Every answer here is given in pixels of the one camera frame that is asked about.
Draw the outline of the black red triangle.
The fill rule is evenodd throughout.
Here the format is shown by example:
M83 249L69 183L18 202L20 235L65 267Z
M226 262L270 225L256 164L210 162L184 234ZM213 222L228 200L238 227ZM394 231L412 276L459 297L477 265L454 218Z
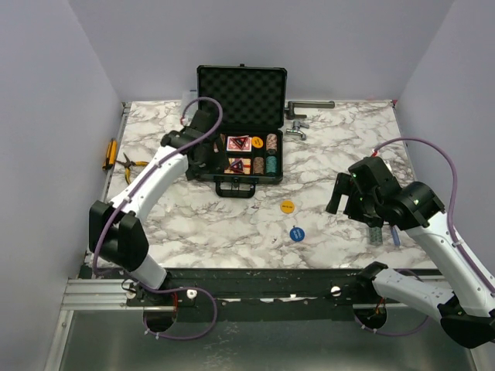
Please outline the black red triangle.
M228 168L229 171L234 173L243 173L244 172L244 163L241 158L234 159Z

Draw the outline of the brown red chip stack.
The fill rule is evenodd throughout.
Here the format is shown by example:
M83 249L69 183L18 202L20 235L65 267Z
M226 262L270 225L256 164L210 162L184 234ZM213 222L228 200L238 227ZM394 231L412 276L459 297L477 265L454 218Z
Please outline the brown red chip stack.
M265 159L261 156L253 159L252 170L254 175L264 175L265 173Z

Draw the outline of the yellow round button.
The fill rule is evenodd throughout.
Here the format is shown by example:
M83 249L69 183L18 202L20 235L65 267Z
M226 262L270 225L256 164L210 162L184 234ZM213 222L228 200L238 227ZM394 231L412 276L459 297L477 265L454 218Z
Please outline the yellow round button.
M283 213L293 213L295 211L295 204L291 200L284 200L280 204L280 209Z

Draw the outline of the blue round button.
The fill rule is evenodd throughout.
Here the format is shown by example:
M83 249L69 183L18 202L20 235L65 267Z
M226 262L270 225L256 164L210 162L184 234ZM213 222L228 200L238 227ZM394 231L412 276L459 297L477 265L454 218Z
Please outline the blue round button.
M302 228L298 226L293 226L293 228L291 228L289 232L289 236L292 241L301 242L305 239L306 233Z

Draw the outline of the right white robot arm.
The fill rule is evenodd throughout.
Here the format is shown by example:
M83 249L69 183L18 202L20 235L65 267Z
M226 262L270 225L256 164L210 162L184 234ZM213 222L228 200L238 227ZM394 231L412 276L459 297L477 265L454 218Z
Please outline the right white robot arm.
M445 206L425 183L400 186L379 157L366 157L336 176L326 211L370 227L385 223L405 232L439 269L450 288L437 288L373 262L358 275L357 297L399 301L438 322L460 346L474 349L494 340L494 276L456 237Z

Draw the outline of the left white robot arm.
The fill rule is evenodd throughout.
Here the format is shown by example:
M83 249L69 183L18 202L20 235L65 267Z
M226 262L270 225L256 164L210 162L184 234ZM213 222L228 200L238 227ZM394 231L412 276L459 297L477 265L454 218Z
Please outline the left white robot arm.
M127 187L109 202L96 201L89 211L89 249L93 253L95 275L98 259L103 258L123 269L145 288L145 296L154 305L164 305L171 297L167 282L169 272L149 253L149 242L143 228L149 213L163 193L191 165L203 164L206 159L195 159L193 152L216 154L213 141L223 119L218 102L217 118L198 110L190 125L181 131L164 135L153 158Z

